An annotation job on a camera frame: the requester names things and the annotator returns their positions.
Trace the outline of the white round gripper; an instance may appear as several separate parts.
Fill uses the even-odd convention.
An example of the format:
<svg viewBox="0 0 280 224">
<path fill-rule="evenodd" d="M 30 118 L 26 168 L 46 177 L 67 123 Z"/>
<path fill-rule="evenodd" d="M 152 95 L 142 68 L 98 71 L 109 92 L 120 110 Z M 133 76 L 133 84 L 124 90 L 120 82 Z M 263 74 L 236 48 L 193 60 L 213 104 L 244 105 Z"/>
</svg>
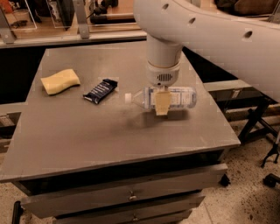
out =
<svg viewBox="0 0 280 224">
<path fill-rule="evenodd" d="M 171 67 L 157 67 L 150 62 L 146 64 L 147 79 L 154 87 L 169 87 L 173 85 L 179 77 L 179 64 Z M 157 116 L 166 116 L 171 105 L 172 94 L 167 90 L 158 90 L 154 94 L 155 110 Z"/>
</svg>

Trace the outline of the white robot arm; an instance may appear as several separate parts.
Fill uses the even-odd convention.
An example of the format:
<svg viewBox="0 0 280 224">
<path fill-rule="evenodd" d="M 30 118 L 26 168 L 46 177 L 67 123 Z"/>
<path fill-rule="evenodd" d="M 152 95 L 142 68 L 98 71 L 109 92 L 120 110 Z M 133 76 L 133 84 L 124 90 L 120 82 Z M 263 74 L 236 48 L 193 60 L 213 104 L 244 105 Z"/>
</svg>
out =
<svg viewBox="0 0 280 224">
<path fill-rule="evenodd" d="M 280 102 L 278 24 L 217 14 L 187 0 L 134 0 L 133 13 L 147 33 L 151 85 L 176 82 L 186 47 Z"/>
</svg>

